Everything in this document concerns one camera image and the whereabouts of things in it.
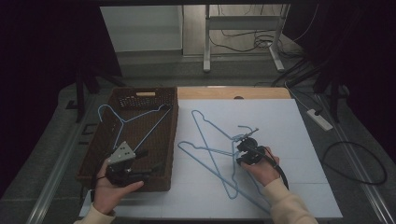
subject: person's right hand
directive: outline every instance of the person's right hand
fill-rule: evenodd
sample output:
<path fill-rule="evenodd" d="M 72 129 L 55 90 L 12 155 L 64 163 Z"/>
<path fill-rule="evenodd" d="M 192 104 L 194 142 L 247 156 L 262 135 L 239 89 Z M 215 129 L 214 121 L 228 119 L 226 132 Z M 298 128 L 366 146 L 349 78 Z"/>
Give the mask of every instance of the person's right hand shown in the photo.
<path fill-rule="evenodd" d="M 267 150 L 265 150 L 265 155 L 269 158 L 274 157 L 276 164 L 279 164 L 279 157 L 276 157 L 272 154 L 271 148 L 267 147 Z M 269 183 L 280 177 L 277 170 L 265 159 L 262 159 L 258 163 L 252 165 L 242 162 L 241 166 L 253 174 L 256 180 L 259 181 L 263 186 L 267 186 Z"/>

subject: wicker basket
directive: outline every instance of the wicker basket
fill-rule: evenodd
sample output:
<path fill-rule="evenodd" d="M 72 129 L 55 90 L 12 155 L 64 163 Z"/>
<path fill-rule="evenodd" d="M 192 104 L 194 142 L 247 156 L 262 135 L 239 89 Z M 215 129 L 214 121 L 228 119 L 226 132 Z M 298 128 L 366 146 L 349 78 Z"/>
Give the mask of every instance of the wicker basket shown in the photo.
<path fill-rule="evenodd" d="M 99 123 L 79 167 L 77 181 L 89 189 L 93 174 L 97 172 L 102 161 L 111 154 L 114 146 L 117 147 L 121 142 L 126 141 L 132 149 L 136 148 L 165 115 L 138 148 L 138 150 L 148 150 L 147 157 L 134 161 L 132 169 L 134 171 L 147 170 L 160 163 L 160 168 L 150 175 L 148 182 L 139 191 L 169 190 L 177 128 L 177 88 L 116 88 L 111 93 L 107 104 L 124 120 L 157 110 L 162 105 L 172 107 L 167 115 L 165 113 L 169 110 L 169 106 L 162 106 L 159 111 L 147 113 L 124 123 L 121 130 L 122 122 L 106 106 L 102 111 L 102 122 Z"/>

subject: beige sleeve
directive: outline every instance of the beige sleeve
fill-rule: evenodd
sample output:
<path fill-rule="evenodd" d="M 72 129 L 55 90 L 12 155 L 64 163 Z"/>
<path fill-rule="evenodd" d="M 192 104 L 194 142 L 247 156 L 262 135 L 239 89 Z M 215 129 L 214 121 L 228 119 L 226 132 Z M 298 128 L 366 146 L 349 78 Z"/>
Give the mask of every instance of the beige sleeve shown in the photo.
<path fill-rule="evenodd" d="M 91 204 L 90 211 L 82 220 L 76 221 L 74 224 L 109 224 L 115 217 L 110 217 L 98 212 Z"/>
<path fill-rule="evenodd" d="M 268 184 L 263 194 L 271 204 L 271 217 L 275 224 L 280 223 L 318 223 L 308 212 L 303 200 L 292 194 L 279 178 Z"/>

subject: power strip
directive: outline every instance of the power strip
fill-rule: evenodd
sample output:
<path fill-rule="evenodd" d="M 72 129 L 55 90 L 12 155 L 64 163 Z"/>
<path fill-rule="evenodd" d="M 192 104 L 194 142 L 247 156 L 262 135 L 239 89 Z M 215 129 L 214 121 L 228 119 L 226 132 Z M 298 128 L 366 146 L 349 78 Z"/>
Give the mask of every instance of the power strip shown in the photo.
<path fill-rule="evenodd" d="M 332 129 L 332 125 L 327 122 L 326 119 L 324 119 L 321 115 L 315 115 L 315 110 L 314 109 L 310 109 L 308 111 L 306 111 L 306 113 L 309 115 L 309 117 L 311 117 L 311 119 L 313 119 L 324 131 L 329 131 Z"/>

